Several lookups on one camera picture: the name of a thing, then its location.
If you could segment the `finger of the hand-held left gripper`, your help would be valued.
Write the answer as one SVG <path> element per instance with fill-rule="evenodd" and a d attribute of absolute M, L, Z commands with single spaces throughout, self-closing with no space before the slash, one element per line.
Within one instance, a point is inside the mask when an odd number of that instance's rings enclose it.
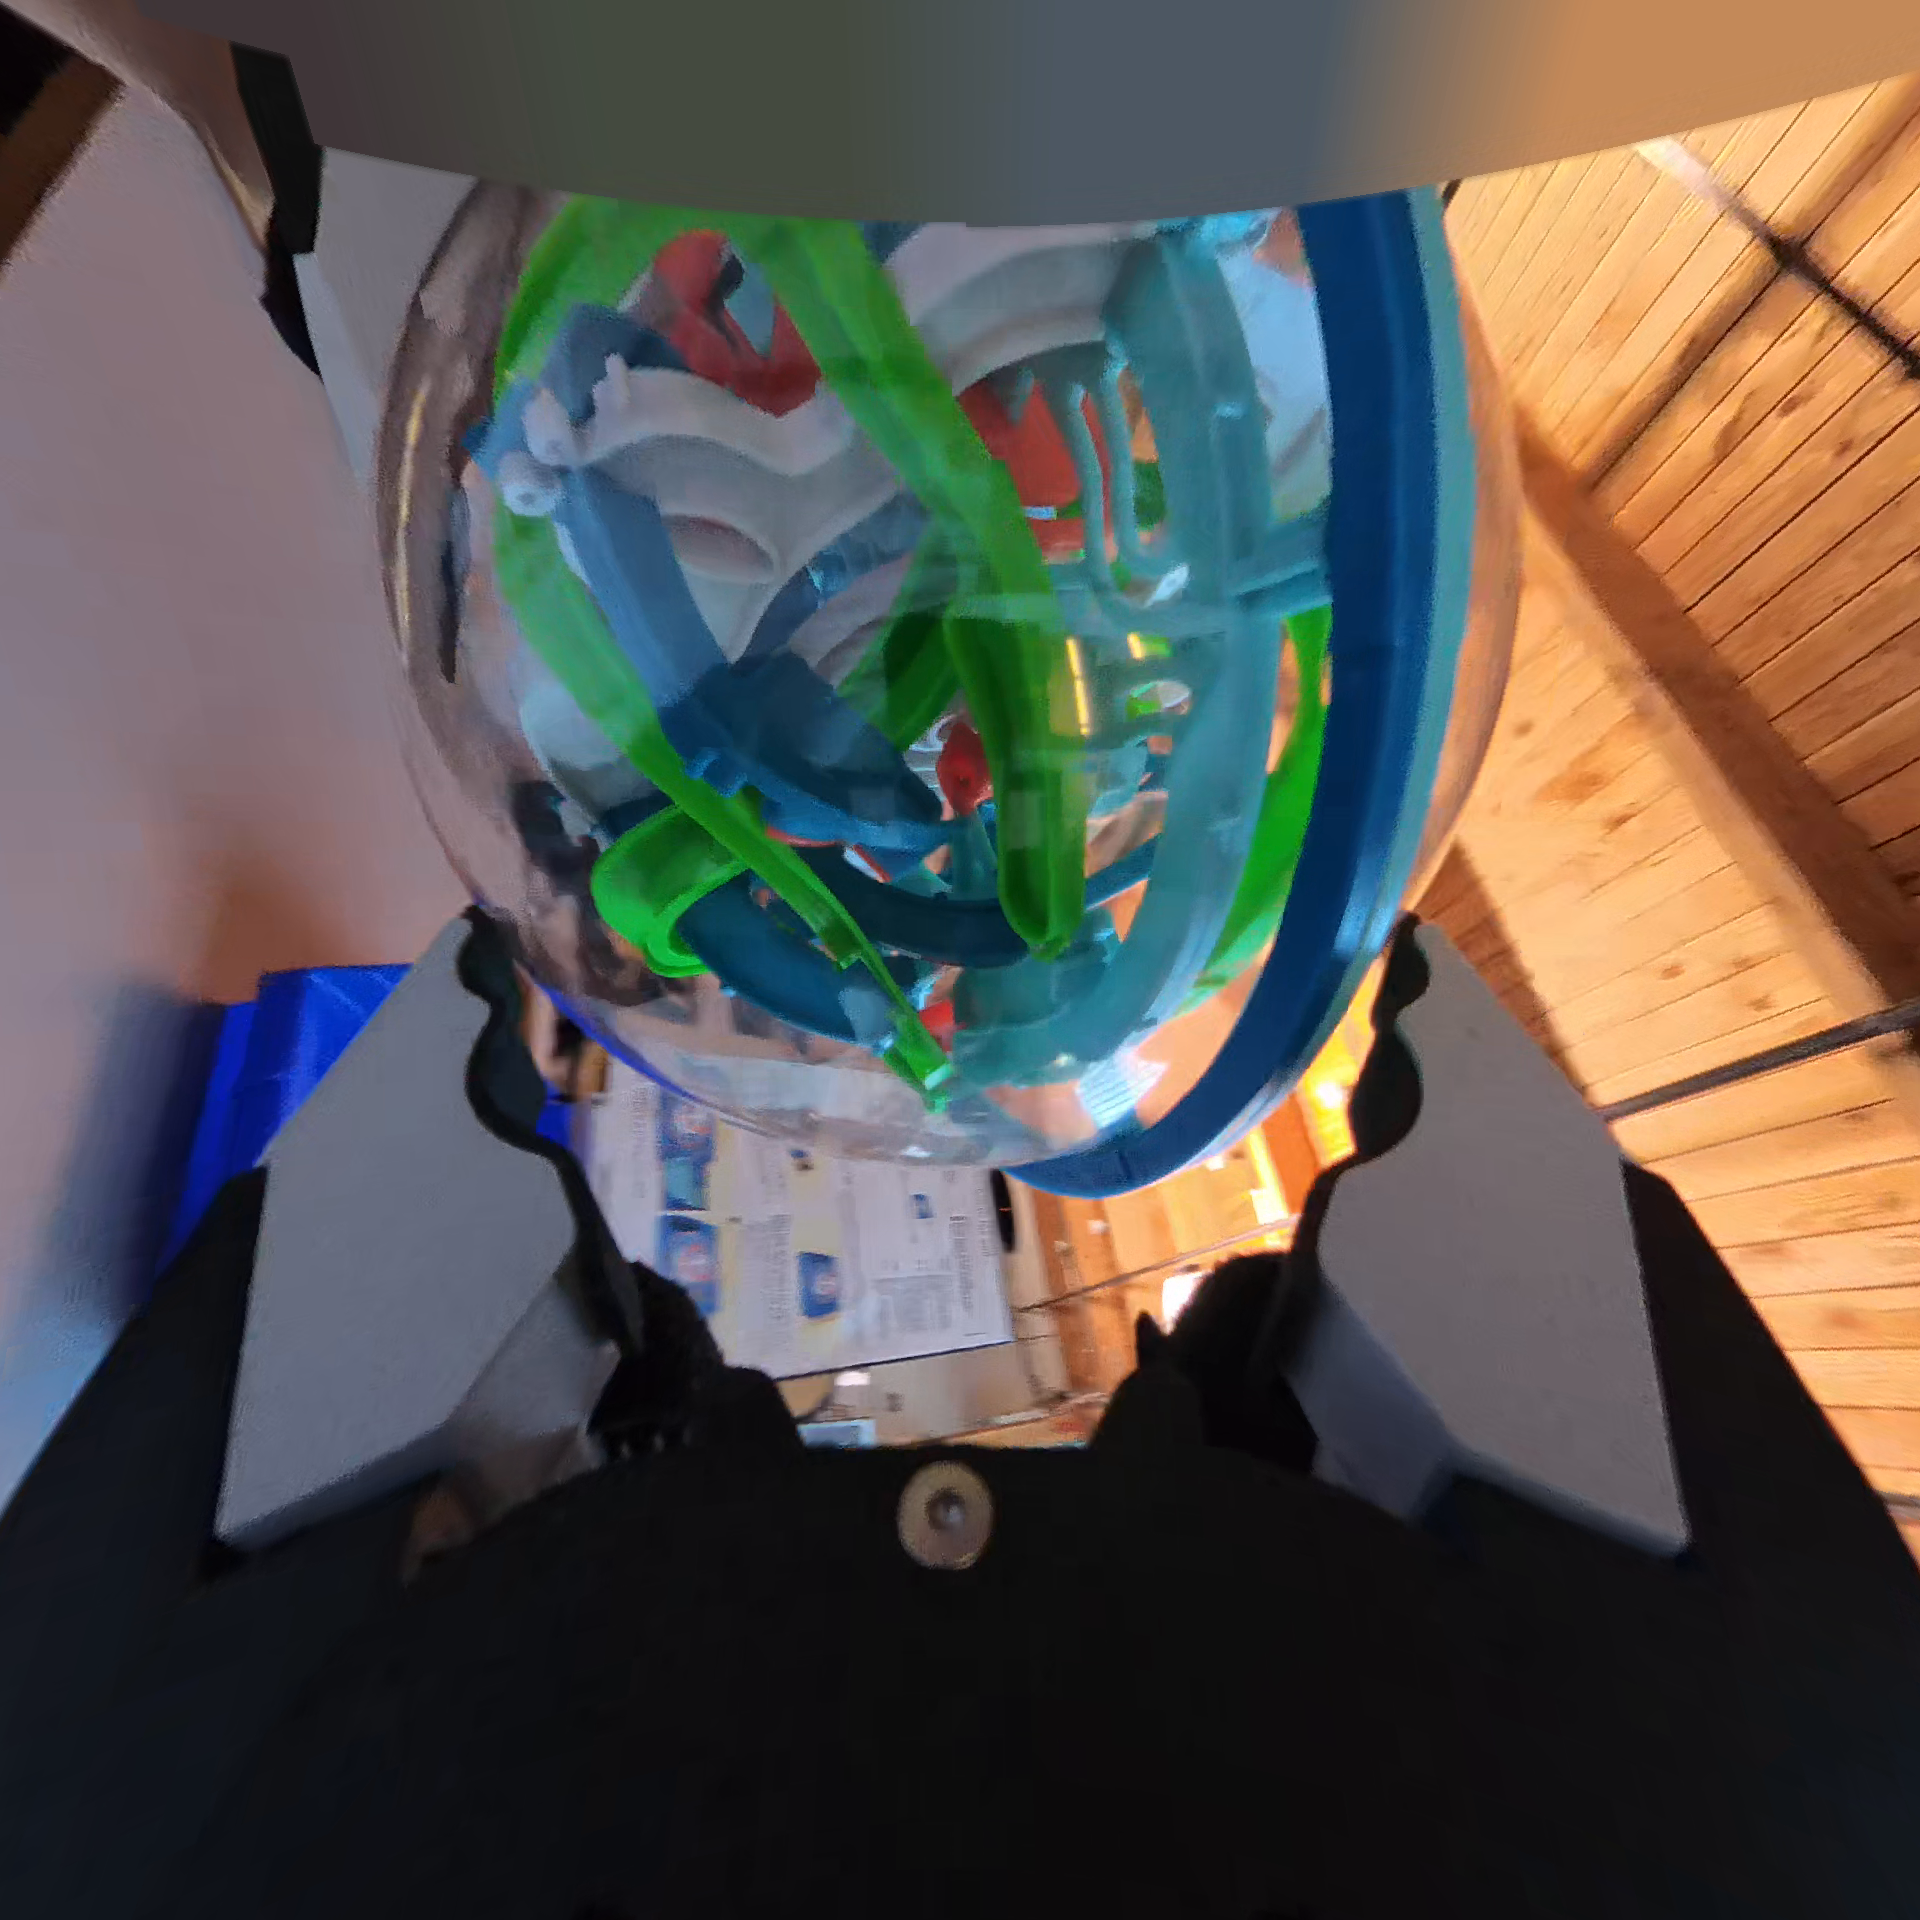
<path fill-rule="evenodd" d="M 317 378 L 347 467 L 372 495 L 399 336 L 479 178 L 330 148 L 286 55 L 236 41 L 230 65 L 272 187 L 261 307 Z"/>

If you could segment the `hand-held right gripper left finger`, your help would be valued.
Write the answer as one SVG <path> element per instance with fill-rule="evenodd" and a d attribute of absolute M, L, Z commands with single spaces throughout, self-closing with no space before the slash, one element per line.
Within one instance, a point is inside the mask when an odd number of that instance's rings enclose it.
<path fill-rule="evenodd" d="M 540 1134 L 498 929 L 444 929 L 272 1142 L 219 1542 L 276 1546 L 424 1481 L 479 1522 L 606 1460 L 632 1268 Z"/>

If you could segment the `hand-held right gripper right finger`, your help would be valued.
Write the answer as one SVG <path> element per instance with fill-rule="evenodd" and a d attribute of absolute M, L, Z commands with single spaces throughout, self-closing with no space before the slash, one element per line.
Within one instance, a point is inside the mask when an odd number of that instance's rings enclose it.
<path fill-rule="evenodd" d="M 1646 1553 L 1688 1516 L 1618 1150 L 1450 940 L 1403 920 L 1280 1322 L 1319 1481 L 1403 1522 L 1479 1481 Z"/>

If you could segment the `clear plastic maze ball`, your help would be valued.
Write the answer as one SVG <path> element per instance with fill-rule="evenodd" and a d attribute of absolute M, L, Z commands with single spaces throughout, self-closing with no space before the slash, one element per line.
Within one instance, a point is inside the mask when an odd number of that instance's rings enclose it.
<path fill-rule="evenodd" d="M 1512 428 L 1446 212 L 467 184 L 376 546 L 428 818 L 563 1014 L 772 1138 L 1061 1195 L 1278 1108 L 1512 656 Z"/>

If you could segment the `blue plastic bin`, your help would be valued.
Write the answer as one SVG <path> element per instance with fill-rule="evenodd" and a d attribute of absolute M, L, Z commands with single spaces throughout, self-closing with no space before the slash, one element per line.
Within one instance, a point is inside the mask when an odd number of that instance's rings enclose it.
<path fill-rule="evenodd" d="M 226 1188 L 266 1169 L 270 1255 L 302 1279 L 317 1255 L 288 1255 L 319 1230 L 319 1250 L 360 1255 L 399 1224 L 399 1202 L 482 1195 L 482 1179 L 534 1193 L 524 1249 L 568 1243 L 586 1167 L 558 1100 L 524 1046 L 538 991 L 506 947 L 451 927 L 410 967 L 268 974 L 215 1031 L 195 1131 L 152 1291 L 171 1288 Z M 534 1192 L 534 1167 L 554 1188 Z"/>

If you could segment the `printed instruction sheet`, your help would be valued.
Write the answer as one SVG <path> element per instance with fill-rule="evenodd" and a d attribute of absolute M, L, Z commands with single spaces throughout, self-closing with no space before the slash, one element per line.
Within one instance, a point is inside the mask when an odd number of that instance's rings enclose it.
<path fill-rule="evenodd" d="M 735 1368 L 800 1378 L 1015 1338 L 981 1169 L 830 1160 L 623 1064 L 573 1144 L 623 1258 L 677 1283 Z"/>

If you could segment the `black metal rail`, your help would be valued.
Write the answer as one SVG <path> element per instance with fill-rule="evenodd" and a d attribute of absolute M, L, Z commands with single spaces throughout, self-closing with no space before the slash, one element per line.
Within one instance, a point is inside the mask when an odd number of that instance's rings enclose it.
<path fill-rule="evenodd" d="M 1886 1041 L 1910 1035 L 1918 1026 L 1918 998 L 1890 1003 L 1875 1015 L 1858 1015 L 1831 1026 L 1824 1026 L 1800 1041 L 1780 1043 L 1751 1051 L 1730 1064 L 1707 1068 L 1703 1072 L 1685 1074 L 1663 1087 L 1648 1089 L 1635 1095 L 1595 1106 L 1595 1116 L 1606 1123 L 1620 1123 L 1659 1114 L 1714 1092 L 1739 1089 L 1744 1084 L 1815 1065 L 1846 1051 L 1875 1048 Z"/>

